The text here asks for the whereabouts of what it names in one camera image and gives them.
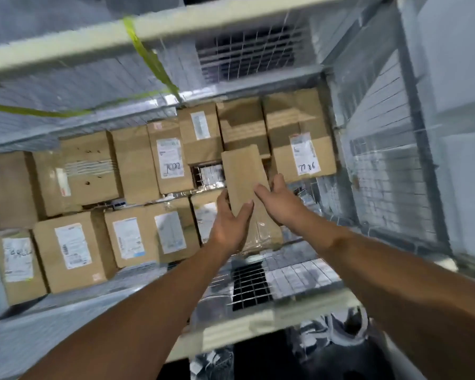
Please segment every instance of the forearm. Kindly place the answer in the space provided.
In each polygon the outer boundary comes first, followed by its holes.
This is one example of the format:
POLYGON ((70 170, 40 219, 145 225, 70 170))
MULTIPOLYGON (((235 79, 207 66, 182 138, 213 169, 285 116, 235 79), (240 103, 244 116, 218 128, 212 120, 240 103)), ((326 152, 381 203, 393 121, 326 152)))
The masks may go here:
POLYGON ((23 378, 156 378, 224 258, 204 246, 72 334, 23 378))
POLYGON ((475 378, 475 281, 316 217, 306 213, 295 232, 424 375, 475 378))

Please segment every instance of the small cardboard box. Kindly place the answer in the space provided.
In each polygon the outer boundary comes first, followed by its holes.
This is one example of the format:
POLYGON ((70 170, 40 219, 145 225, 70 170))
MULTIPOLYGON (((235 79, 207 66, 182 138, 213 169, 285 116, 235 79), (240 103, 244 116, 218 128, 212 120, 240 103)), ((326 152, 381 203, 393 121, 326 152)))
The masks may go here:
POLYGON ((160 193, 194 189, 177 119, 150 122, 148 133, 160 193))
POLYGON ((45 217, 32 153, 1 153, 0 230, 31 229, 45 217))
POLYGON ((158 243, 158 262, 183 260, 200 248, 190 202, 177 198, 145 206, 151 233, 158 243))
POLYGON ((225 150, 240 149, 255 144, 261 158, 271 157, 258 97, 225 101, 217 103, 216 107, 225 150))
POLYGON ((197 193, 190 197, 193 213, 196 216, 197 229, 203 244, 208 242, 209 233, 213 228, 213 223, 215 223, 217 214, 216 199, 221 192, 222 189, 215 189, 197 193))
POLYGON ((101 210, 41 221, 33 234, 53 293, 103 283, 117 272, 101 210))
POLYGON ((74 204, 97 204, 123 197, 108 131, 62 139, 60 143, 74 204))
POLYGON ((0 236, 0 275, 10 306, 49 293, 29 230, 0 236))
POLYGON ((116 264, 120 268, 158 260, 158 242, 146 207, 105 213, 116 264))
POLYGON ((178 120, 189 165, 222 160, 222 135, 215 103, 178 110, 178 120))
POLYGON ((113 131, 112 137, 127 204, 158 200, 161 195, 148 128, 145 125, 123 128, 113 131))
POLYGON ((331 131, 316 89, 263 99, 273 169, 285 182, 336 173, 331 131))
POLYGON ((44 150, 33 153, 40 192, 46 215, 53 217, 62 213, 82 211, 81 205, 72 203, 72 196, 59 150, 44 150))
POLYGON ((280 248, 283 243, 282 230, 267 214, 264 204, 253 191, 257 183, 269 188, 257 146, 223 152, 222 159, 232 213, 237 216, 243 204, 250 200, 254 202, 243 252, 256 253, 263 249, 280 248))

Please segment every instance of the white label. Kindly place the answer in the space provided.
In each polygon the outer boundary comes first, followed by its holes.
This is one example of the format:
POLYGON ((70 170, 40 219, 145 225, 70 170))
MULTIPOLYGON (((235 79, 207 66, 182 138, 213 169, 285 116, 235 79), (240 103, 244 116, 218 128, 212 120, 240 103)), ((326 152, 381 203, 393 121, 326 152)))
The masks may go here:
POLYGON ((79 223, 55 228, 67 269, 79 268, 92 263, 88 244, 79 223))
POLYGON ((15 283, 33 279, 32 243, 21 239, 2 239, 6 282, 15 283))
POLYGON ((69 197, 72 193, 70 191, 69 179, 67 178, 67 172, 65 172, 65 169, 56 168, 56 178, 58 180, 58 186, 60 187, 62 197, 69 197))
POLYGON ((137 217, 113 222, 121 257, 126 259, 144 256, 144 246, 137 225, 137 217))
POLYGON ((155 216, 155 223, 164 253, 172 253, 186 248, 185 236, 177 211, 155 216))
POLYGON ((192 116, 193 129, 196 132, 197 140, 209 139, 211 135, 209 134, 208 122, 204 112, 191 113, 190 116, 192 116))
POLYGON ((222 165, 211 165, 210 167, 201 168, 201 178, 203 185, 214 185, 217 182, 224 181, 222 165))
POLYGON ((177 138, 156 141, 160 176, 163 179, 183 177, 183 157, 181 156, 181 142, 177 138))
POLYGON ((216 203, 204 204, 201 208, 194 210, 197 219, 197 227, 201 234, 201 240, 205 244, 208 242, 209 233, 213 228, 216 218, 216 203))
POLYGON ((313 174, 320 172, 319 160, 311 142, 309 132, 301 133, 290 137, 290 145, 294 154, 294 161, 297 167, 297 174, 313 174))

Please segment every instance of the person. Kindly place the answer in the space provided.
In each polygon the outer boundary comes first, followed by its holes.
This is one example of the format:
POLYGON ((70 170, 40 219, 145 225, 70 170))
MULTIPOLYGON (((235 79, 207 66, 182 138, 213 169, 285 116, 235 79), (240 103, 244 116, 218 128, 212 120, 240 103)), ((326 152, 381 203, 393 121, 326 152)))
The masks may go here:
MULTIPOLYGON (((303 237, 429 380, 475 379, 475 281, 358 235, 306 209, 273 179, 255 194, 303 237)), ((233 216, 223 192, 209 241, 161 278, 84 325, 24 380, 154 379, 219 268, 244 239, 253 202, 233 216)))

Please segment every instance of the row of boxes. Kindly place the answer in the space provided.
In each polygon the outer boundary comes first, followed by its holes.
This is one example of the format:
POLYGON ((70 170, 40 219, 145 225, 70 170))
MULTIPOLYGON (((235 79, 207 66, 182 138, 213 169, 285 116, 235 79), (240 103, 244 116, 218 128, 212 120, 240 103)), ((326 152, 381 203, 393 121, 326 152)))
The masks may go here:
MULTIPOLYGON (((226 151, 222 159, 233 213, 237 215, 249 200, 255 204, 242 251, 280 248, 282 231, 253 193, 256 183, 267 186, 258 147, 226 151)), ((48 288, 59 293, 99 284, 112 278, 119 268, 175 262, 194 255, 208 241, 221 191, 59 216, 36 223, 33 238, 29 230, 3 232, 0 271, 9 303, 43 296, 48 288)))
POLYGON ((316 89, 202 104, 146 126, 60 143, 60 150, 0 154, 0 230, 31 229, 117 198, 144 204, 194 189, 191 167, 220 162, 223 150, 251 144, 262 159, 272 154, 272 173, 286 182, 336 172, 316 89))

